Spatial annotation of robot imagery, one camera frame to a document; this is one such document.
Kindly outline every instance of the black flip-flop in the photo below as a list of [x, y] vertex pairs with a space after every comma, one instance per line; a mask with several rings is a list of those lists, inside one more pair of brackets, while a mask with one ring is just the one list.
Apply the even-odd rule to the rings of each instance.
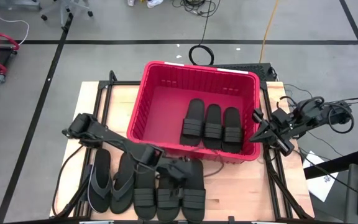
[[182, 212], [185, 218], [192, 223], [202, 222], [205, 215], [205, 189], [203, 163], [192, 160], [193, 176], [186, 179], [183, 186]]
[[110, 210], [114, 214], [125, 212], [134, 200], [135, 162], [128, 154], [123, 153], [119, 168], [112, 178], [114, 185], [111, 191]]
[[186, 146], [198, 146], [201, 142], [204, 120], [204, 102], [200, 99], [192, 99], [187, 109], [186, 118], [180, 135], [180, 144]]
[[110, 152], [98, 149], [94, 155], [91, 177], [88, 184], [88, 201], [98, 213], [107, 211], [111, 198]]
[[237, 108], [229, 107], [224, 111], [224, 135], [222, 150], [239, 153], [242, 149], [242, 127]]
[[222, 112], [216, 104], [206, 109], [203, 143], [207, 149], [222, 148]]
[[155, 172], [139, 166], [134, 191], [134, 208], [141, 220], [151, 220], [155, 216]]
[[178, 184], [168, 175], [161, 175], [157, 189], [157, 218], [162, 222], [172, 222], [179, 214], [180, 192]]

